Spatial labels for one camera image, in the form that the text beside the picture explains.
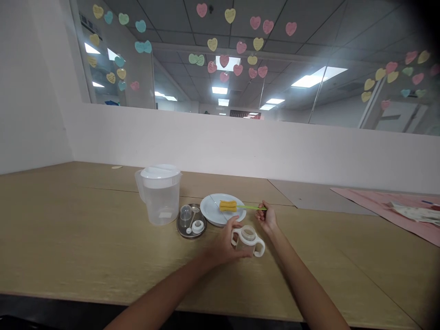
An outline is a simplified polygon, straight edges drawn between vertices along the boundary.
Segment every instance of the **table surface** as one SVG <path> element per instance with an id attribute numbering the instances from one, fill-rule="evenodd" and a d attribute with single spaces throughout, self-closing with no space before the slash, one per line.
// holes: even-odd
<path id="1" fill-rule="evenodd" d="M 0 176 L 0 292 L 128 305 L 209 244 L 219 228 L 186 240 L 175 222 L 152 226 L 135 170 L 73 162 Z M 181 192 L 191 196 L 181 205 L 214 192 L 249 205 L 272 201 L 281 229 L 351 326 L 428 327 L 436 246 L 378 216 L 297 209 L 264 179 L 190 173 L 185 182 L 186 174 Z M 215 269 L 179 309 L 302 320 L 252 211 L 243 222 L 266 241 L 264 256 Z"/>

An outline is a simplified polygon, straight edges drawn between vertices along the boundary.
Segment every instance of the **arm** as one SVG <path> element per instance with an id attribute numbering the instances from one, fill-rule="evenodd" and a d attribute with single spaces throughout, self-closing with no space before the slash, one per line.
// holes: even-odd
<path id="1" fill-rule="evenodd" d="M 250 252 L 236 251 L 231 245 L 232 229 L 242 226 L 236 221 L 237 218 L 238 216 L 229 219 L 209 248 L 141 296 L 118 315 L 105 330 L 159 329 L 190 289 L 206 273 L 220 264 L 251 257 Z"/>
<path id="2" fill-rule="evenodd" d="M 265 201 L 259 207 L 263 206 L 267 211 L 259 210 L 255 217 L 275 247 L 298 308 L 310 329 L 350 329 L 330 297 L 278 227 L 274 208 Z"/>

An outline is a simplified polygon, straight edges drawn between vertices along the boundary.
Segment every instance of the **pink paper heart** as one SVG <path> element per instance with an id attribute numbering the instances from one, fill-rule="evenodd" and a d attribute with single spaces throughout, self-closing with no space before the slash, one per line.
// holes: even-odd
<path id="1" fill-rule="evenodd" d="M 241 64 L 240 65 L 235 64 L 234 65 L 235 75 L 238 77 L 239 75 L 241 75 L 242 72 L 243 72 L 243 66 Z"/>
<path id="2" fill-rule="evenodd" d="M 205 17 L 207 11 L 208 6 L 205 3 L 197 5 L 197 13 L 200 17 Z"/>
<path id="3" fill-rule="evenodd" d="M 434 64 L 431 68 L 431 75 L 436 76 L 440 73 L 440 66 L 438 64 Z"/>
<path id="4" fill-rule="evenodd" d="M 220 55 L 220 65 L 222 67 L 226 67 L 229 63 L 229 56 L 228 55 Z"/>
<path id="5" fill-rule="evenodd" d="M 226 72 L 222 72 L 222 73 L 220 74 L 220 81 L 221 81 L 222 83 L 225 83 L 225 82 L 227 82 L 228 80 L 229 80 L 229 75 L 227 75 Z"/>
<path id="6" fill-rule="evenodd" d="M 237 53 L 243 54 L 248 46 L 244 42 L 237 42 Z"/>
<path id="7" fill-rule="evenodd" d="M 286 24 L 286 33 L 289 37 L 291 37 L 295 33 L 296 30 L 297 30 L 296 22 L 288 22 Z"/>
<path id="8" fill-rule="evenodd" d="M 386 74 L 390 74 L 395 71 L 397 69 L 397 65 L 398 64 L 396 62 L 389 62 L 385 67 Z"/>
<path id="9" fill-rule="evenodd" d="M 254 70 L 253 68 L 249 68 L 249 76 L 251 79 L 254 79 L 257 76 L 257 70 Z"/>
<path id="10" fill-rule="evenodd" d="M 380 103 L 380 107 L 382 108 L 383 111 L 385 111 L 387 108 L 389 108 L 391 104 L 391 100 L 384 100 Z"/>
<path id="11" fill-rule="evenodd" d="M 251 17 L 251 27 L 252 27 L 254 30 L 258 29 L 258 27 L 260 26 L 260 23 L 261 23 L 261 18 L 260 18 L 260 16 L 257 16 L 257 17 L 252 16 L 252 17 Z"/>
<path id="12" fill-rule="evenodd" d="M 267 66 L 261 66 L 258 68 L 258 75 L 264 78 L 267 75 Z"/>
<path id="13" fill-rule="evenodd" d="M 412 61 L 415 60 L 415 58 L 417 57 L 417 52 L 409 52 L 407 53 L 407 56 L 405 57 L 405 64 L 410 64 Z"/>
<path id="14" fill-rule="evenodd" d="M 274 23 L 269 20 L 265 20 L 263 23 L 263 31 L 265 34 L 269 34 L 274 28 Z"/>
<path id="15" fill-rule="evenodd" d="M 130 87 L 132 88 L 132 90 L 138 91 L 139 90 L 139 83 L 138 82 L 132 82 L 130 84 Z"/>
<path id="16" fill-rule="evenodd" d="M 209 73 L 214 73 L 216 71 L 217 71 L 217 65 L 213 61 L 210 61 L 208 63 L 208 72 Z"/>
<path id="17" fill-rule="evenodd" d="M 425 75 L 423 73 L 419 73 L 418 75 L 412 77 L 412 82 L 414 83 L 414 85 L 419 85 L 424 77 Z"/>

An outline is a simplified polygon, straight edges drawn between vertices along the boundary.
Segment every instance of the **fluorescent light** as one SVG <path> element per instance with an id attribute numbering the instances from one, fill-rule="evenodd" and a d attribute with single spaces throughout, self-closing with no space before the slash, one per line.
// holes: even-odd
<path id="1" fill-rule="evenodd" d="M 225 87 L 212 87 L 212 93 L 214 94 L 228 94 L 228 89 Z"/>
<path id="2" fill-rule="evenodd" d="M 265 105 L 263 105 L 263 106 L 260 108 L 260 110 L 270 110 L 270 109 L 272 109 L 273 107 L 274 107 L 273 104 L 265 104 Z"/>
<path id="3" fill-rule="evenodd" d="M 219 105 L 228 106 L 229 100 L 228 99 L 219 99 Z"/>
<path id="4" fill-rule="evenodd" d="M 309 87 L 312 87 L 312 86 L 320 83 L 321 81 L 329 80 L 330 78 L 332 78 L 332 77 L 334 77 L 344 71 L 347 71 L 347 69 L 337 68 L 337 67 L 332 67 L 332 66 L 328 66 L 327 70 L 325 68 L 326 67 L 323 66 L 318 71 L 316 71 L 314 74 L 312 74 L 310 76 L 302 77 L 300 80 L 293 83 L 292 86 L 309 88 Z"/>
<path id="5" fill-rule="evenodd" d="M 285 100 L 283 99 L 270 99 L 269 101 L 267 101 L 266 103 L 272 103 L 272 104 L 280 104 L 281 102 L 284 102 Z"/>
<path id="6" fill-rule="evenodd" d="M 100 52 L 98 52 L 95 48 L 93 48 L 89 44 L 84 43 L 84 46 L 86 46 L 86 52 L 88 52 L 89 54 L 100 54 Z"/>
<path id="7" fill-rule="evenodd" d="M 230 57 L 228 65 L 226 67 L 222 67 L 220 64 L 220 56 L 215 57 L 215 64 L 217 65 L 217 70 L 220 71 L 234 71 L 234 65 L 240 65 L 240 58 L 239 57 Z"/>

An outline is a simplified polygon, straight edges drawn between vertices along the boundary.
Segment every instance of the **pink cloth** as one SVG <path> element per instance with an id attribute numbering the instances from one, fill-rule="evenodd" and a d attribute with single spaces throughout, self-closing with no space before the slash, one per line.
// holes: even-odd
<path id="1" fill-rule="evenodd" d="M 354 201 L 370 211 L 384 217 L 389 222 L 420 236 L 428 242 L 440 247 L 440 228 L 426 222 L 416 222 L 393 211 L 389 202 L 398 202 L 405 206 L 429 209 L 430 205 L 422 200 L 440 204 L 439 197 L 401 195 L 385 192 L 361 191 L 344 188 L 331 188 L 335 193 Z"/>

